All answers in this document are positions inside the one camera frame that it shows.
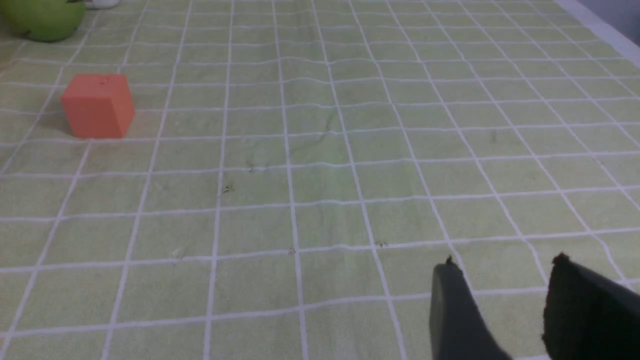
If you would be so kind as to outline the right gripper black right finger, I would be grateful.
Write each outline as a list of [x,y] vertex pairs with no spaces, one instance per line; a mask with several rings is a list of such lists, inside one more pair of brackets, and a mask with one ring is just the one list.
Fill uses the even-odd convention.
[[551,360],[637,360],[640,297],[565,253],[552,261],[544,343]]

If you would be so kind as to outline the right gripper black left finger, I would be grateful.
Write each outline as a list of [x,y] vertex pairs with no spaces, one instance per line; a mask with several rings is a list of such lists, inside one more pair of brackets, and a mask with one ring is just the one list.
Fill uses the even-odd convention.
[[430,346],[434,360],[510,360],[496,342],[452,257],[433,269]]

